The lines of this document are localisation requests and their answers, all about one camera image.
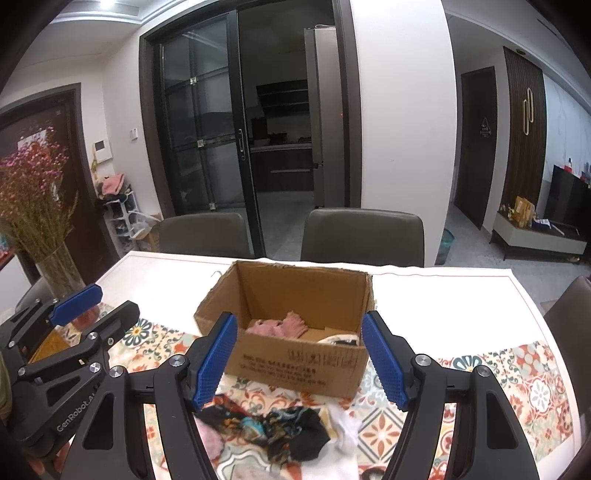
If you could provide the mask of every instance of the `stainless steel refrigerator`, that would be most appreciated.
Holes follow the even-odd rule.
[[[345,206],[343,98],[335,27],[304,30],[316,207]]]

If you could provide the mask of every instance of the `patterned tablecloth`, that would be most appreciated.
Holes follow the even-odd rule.
[[[102,315],[111,307],[103,305]],[[80,333],[67,326],[60,332],[68,343],[75,345]],[[123,365],[129,372],[156,368],[175,353],[185,353],[195,337],[140,319],[119,343],[111,347],[111,366]],[[497,352],[471,352],[469,355],[438,362],[449,368],[471,371],[480,364],[491,368],[505,394],[509,398],[536,461],[539,461],[573,434],[573,420],[562,377],[554,355],[544,342],[513,346]],[[321,418],[332,429],[323,405],[330,397],[312,395],[284,388],[270,387],[258,382],[225,375],[219,393],[225,393],[251,413],[264,414],[272,408],[305,405],[320,409]],[[332,399],[362,424],[359,430],[357,462],[359,473],[371,467],[386,467],[402,425],[405,413],[388,402],[372,362],[368,362],[365,375],[355,398]],[[166,471],[166,462],[158,432],[154,406],[145,406],[148,444],[154,465]],[[455,420],[455,404],[448,404],[443,415],[441,435],[431,480],[443,480],[452,442]],[[286,479],[300,480],[298,464],[279,467],[267,461],[266,453],[259,447],[240,438],[226,438],[226,446],[220,457],[213,461],[220,479],[231,480],[232,468],[239,463],[254,465],[278,473]]]

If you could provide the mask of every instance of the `pink cloth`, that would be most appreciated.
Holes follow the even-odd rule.
[[[257,320],[246,331],[267,337],[299,338],[308,331],[308,326],[292,311],[283,320]]]
[[[103,195],[117,195],[121,188],[123,188],[123,183],[125,181],[125,177],[122,173],[118,173],[117,175],[111,175],[110,177],[105,177],[103,180],[103,188],[101,190]]]
[[[223,450],[222,436],[199,419],[195,419],[195,423],[197,424],[197,431],[207,452],[207,458],[213,460],[219,457]]]

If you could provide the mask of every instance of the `sliding glass door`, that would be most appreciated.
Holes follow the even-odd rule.
[[[236,11],[163,41],[159,61],[161,141],[167,144],[164,167],[176,214],[238,212],[248,225],[252,253],[264,256],[246,144]]]

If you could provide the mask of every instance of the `ceiling light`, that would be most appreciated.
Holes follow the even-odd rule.
[[[100,0],[100,7],[103,10],[108,10],[115,4],[115,0]]]

